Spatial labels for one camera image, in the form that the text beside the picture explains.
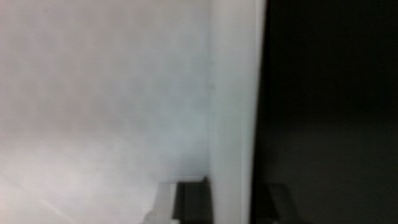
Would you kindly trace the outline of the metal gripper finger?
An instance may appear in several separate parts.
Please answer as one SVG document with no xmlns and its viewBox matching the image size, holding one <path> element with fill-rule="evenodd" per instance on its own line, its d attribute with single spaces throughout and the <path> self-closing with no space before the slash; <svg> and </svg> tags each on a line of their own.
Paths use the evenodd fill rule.
<svg viewBox="0 0 398 224">
<path fill-rule="evenodd" d="M 174 219 L 180 224 L 214 224 L 210 181 L 180 182 L 176 188 Z"/>
</svg>

